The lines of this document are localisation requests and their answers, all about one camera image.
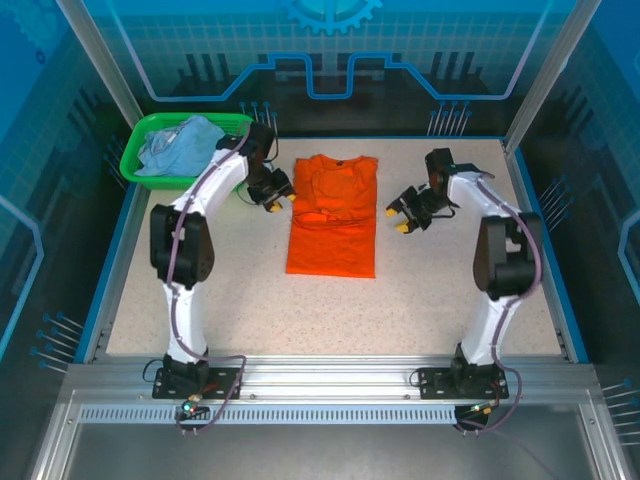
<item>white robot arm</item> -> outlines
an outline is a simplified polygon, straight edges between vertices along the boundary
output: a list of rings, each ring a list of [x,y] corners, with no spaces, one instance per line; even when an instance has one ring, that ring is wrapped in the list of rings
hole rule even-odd
[[[397,227],[402,233],[426,230],[434,218],[442,217],[436,213],[447,207],[471,211],[477,221],[473,276],[481,291],[480,304],[451,366],[455,390],[461,396],[475,395],[503,379],[496,359],[504,333],[522,295],[540,280],[536,259],[539,268],[542,221],[535,213],[508,205],[485,181],[490,176],[486,172],[472,164],[455,164],[449,149],[435,149],[425,161],[429,184],[405,190],[389,205],[387,215],[407,216]],[[507,248],[508,241],[512,248]]]
[[[251,199],[269,212],[282,208],[280,197],[295,197],[287,175],[265,165],[273,140],[274,132],[255,122],[244,137],[226,135],[195,183],[171,205],[151,211],[151,265],[164,282],[170,319],[163,371],[176,386],[172,390],[180,390],[178,398],[201,391],[209,375],[202,282],[215,260],[210,231],[215,213],[243,181]]]

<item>green plastic bin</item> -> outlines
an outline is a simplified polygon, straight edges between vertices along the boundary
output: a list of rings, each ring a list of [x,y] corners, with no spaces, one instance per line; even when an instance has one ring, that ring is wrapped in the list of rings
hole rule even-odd
[[[154,113],[141,119],[131,132],[131,138],[124,149],[120,160],[120,172],[130,182],[144,185],[151,190],[186,190],[196,177],[143,177],[136,175],[141,164],[138,152],[144,144],[144,137],[149,132],[157,132],[167,127],[180,125],[192,115],[202,115],[218,125],[225,133],[237,133],[238,128],[245,122],[251,122],[251,117],[241,113]]]

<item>blue cloth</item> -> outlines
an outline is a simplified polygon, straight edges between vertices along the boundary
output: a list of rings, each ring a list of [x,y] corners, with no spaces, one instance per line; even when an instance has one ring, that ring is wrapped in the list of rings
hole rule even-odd
[[[200,115],[189,117],[177,127],[149,132],[138,151],[144,166],[136,175],[197,177],[211,161],[223,136],[220,127]]]

